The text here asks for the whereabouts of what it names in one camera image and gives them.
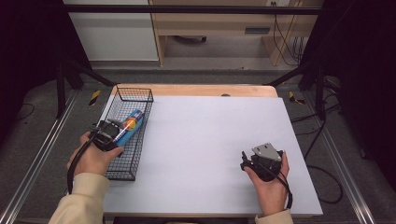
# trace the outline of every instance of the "spray can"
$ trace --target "spray can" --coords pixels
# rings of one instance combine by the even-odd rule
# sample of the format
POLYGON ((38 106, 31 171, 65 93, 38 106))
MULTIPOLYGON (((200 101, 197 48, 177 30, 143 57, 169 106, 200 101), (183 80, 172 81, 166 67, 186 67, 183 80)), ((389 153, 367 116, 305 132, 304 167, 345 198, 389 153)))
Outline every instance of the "spray can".
POLYGON ((125 143, 139 130, 143 123, 145 114, 136 109, 122 123, 123 128, 114 138, 113 142, 119 147, 123 147, 125 143))

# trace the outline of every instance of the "hand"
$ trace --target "hand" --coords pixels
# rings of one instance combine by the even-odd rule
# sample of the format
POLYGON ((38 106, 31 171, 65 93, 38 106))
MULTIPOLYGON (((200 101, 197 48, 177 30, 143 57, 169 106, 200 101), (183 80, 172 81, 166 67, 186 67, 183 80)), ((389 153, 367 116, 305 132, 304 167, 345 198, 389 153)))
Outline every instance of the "hand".
MULTIPOLYGON (((275 178, 272 181, 264 182, 249 167, 245 166, 245 171, 256 189, 260 208, 262 209, 264 217, 271 216, 285 210, 285 201, 288 196, 288 192, 285 186, 283 186, 278 179, 275 178)), ((288 176, 289 164, 286 152, 283 152, 282 155, 282 168, 280 169, 280 172, 285 177, 288 176)), ((282 180, 285 180, 285 177, 283 177, 281 173, 279 173, 278 176, 282 180)))
MULTIPOLYGON (((82 145, 84 145, 84 143, 86 143, 90 139, 89 136, 90 133, 87 132, 79 138, 81 145, 74 151, 73 155, 70 157, 70 160, 67 163, 67 169, 69 169, 70 164, 72 163, 73 159, 77 155, 82 145)), ((99 149, 94 143, 91 143, 87 150, 84 152, 84 154, 82 154, 81 159, 76 166, 74 176, 81 173, 105 175, 110 162, 118 155, 120 155, 122 151, 122 147, 116 147, 111 151, 104 152, 99 149)))

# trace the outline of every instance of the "white cabinet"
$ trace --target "white cabinet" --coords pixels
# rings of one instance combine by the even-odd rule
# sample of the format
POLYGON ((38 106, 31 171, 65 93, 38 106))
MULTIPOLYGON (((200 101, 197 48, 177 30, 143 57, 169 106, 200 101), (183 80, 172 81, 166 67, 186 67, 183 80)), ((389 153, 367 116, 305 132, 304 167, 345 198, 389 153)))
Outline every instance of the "white cabinet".
MULTIPOLYGON (((64 0, 65 4, 148 5, 147 0, 64 0)), ((158 61, 149 13, 69 13, 90 61, 158 61)))

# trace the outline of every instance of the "floor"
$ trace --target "floor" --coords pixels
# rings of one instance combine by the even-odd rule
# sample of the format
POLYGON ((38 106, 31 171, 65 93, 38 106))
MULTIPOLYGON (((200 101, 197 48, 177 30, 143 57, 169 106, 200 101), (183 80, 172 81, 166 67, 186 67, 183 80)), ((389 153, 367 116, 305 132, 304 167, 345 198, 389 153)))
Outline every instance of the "floor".
MULTIPOLYGON (((205 43, 195 39, 172 37, 168 41, 163 66, 156 62, 94 62, 92 65, 99 74, 116 82, 256 85, 281 77, 295 67, 285 62, 273 67, 267 53, 262 49, 264 45, 258 37, 209 36, 205 43)), ((293 59, 286 54, 285 60, 287 63, 293 63, 293 59)), ((290 119, 313 113, 314 94, 312 91, 299 91, 296 85, 299 78, 301 77, 294 77, 276 88, 279 97, 284 99, 290 119), (294 93, 295 101, 290 99, 290 92, 294 93)), ((52 124, 56 122, 55 82, 51 81, 29 92, 19 119, 15 121, 9 138, 1 146, 0 210, 6 211, 8 206, 16 205, 9 203, 13 201, 13 196, 22 196, 25 203, 15 206, 18 212, 16 223, 46 223, 57 202, 64 195, 64 165, 61 164, 66 164, 71 151, 74 150, 73 147, 65 146, 76 144, 76 141, 70 139, 78 139, 87 124, 95 121, 100 115, 98 108, 106 98, 100 97, 96 107, 87 106, 98 83, 90 77, 83 76, 83 79, 86 86, 79 92, 76 104, 70 111, 74 116, 81 116, 81 121, 63 126, 57 143, 49 146, 52 151, 47 154, 46 162, 39 167, 41 172, 26 176, 30 174, 29 168, 36 161, 37 153, 43 147, 47 134, 51 132, 52 124), (34 184, 27 189, 18 189, 22 180, 26 178, 33 179, 34 184)), ((103 95, 106 95, 109 88, 103 87, 102 91, 103 95)), ((72 95, 73 91, 68 90, 68 93, 72 95)), ((330 91, 325 91, 325 95, 329 96, 328 107, 337 104, 330 91)), ((317 133, 315 130, 321 123, 322 121, 315 117, 292 123, 302 153, 309 149, 317 133)), ((396 217, 393 215, 396 213, 396 193, 387 184, 375 162, 361 158, 359 146, 338 107, 327 113, 324 129, 306 163, 319 166, 332 175, 325 175, 316 168, 310 169, 319 198, 323 200, 321 206, 324 214, 320 217, 297 217, 294 219, 295 223, 396 223, 396 217), (334 146, 342 155, 352 182, 343 181, 344 178, 337 168, 339 165, 332 156, 334 146), (337 201, 341 192, 332 176, 344 186, 344 196, 338 203, 329 203, 337 201), (359 209, 364 208, 368 208, 363 211, 366 215, 359 215, 359 209)))

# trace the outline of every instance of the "metal bar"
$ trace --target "metal bar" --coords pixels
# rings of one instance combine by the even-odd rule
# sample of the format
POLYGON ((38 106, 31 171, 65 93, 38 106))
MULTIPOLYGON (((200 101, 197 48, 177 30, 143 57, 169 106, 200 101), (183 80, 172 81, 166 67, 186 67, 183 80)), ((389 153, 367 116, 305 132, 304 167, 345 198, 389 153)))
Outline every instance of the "metal bar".
POLYGON ((276 14, 320 15, 339 12, 321 7, 238 7, 238 6, 151 6, 151 5, 46 5, 46 9, 62 8, 68 12, 89 13, 206 13, 206 14, 276 14))
POLYGON ((44 141, 41 148, 38 150, 37 155, 35 156, 35 160, 31 164, 29 170, 27 171, 25 177, 20 183, 20 186, 18 187, 11 201, 8 203, 7 208, 1 214, 0 224, 8 224, 14 222, 17 214, 21 210, 24 201, 26 200, 26 197, 28 196, 33 184, 35 183, 35 180, 37 179, 38 174, 40 173, 41 168, 44 165, 44 162, 50 154, 52 147, 59 135, 59 132, 64 126, 64 123, 69 116, 71 108, 76 101, 77 96, 78 91, 71 91, 69 99, 66 103, 67 107, 63 115, 59 119, 56 119, 54 124, 52 125, 52 128, 49 131, 46 140, 44 141))
MULTIPOLYGON (((303 91, 303 95, 311 111, 315 113, 314 97, 312 96, 312 93, 303 91)), ((321 124, 321 121, 318 118, 317 124, 318 126, 321 124)), ((352 174, 349 172, 349 169, 347 168, 341 154, 339 153, 336 144, 332 140, 332 136, 330 135, 326 126, 323 128, 323 143, 329 153, 330 158, 332 159, 334 169, 340 177, 340 181, 343 184, 346 195, 348 196, 359 221, 362 224, 374 224, 374 217, 366 201, 364 201, 358 185, 353 179, 352 174)))

